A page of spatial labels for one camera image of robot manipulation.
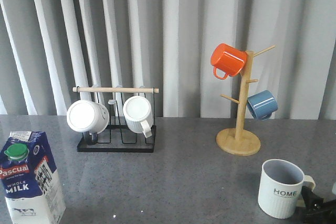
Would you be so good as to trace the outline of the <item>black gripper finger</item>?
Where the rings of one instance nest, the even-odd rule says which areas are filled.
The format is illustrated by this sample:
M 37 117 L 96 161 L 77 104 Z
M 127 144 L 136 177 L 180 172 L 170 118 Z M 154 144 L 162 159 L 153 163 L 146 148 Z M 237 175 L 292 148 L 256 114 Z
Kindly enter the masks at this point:
M 324 202 L 307 186 L 302 187 L 301 195 L 306 207 L 303 223 L 335 223 L 335 199 Z

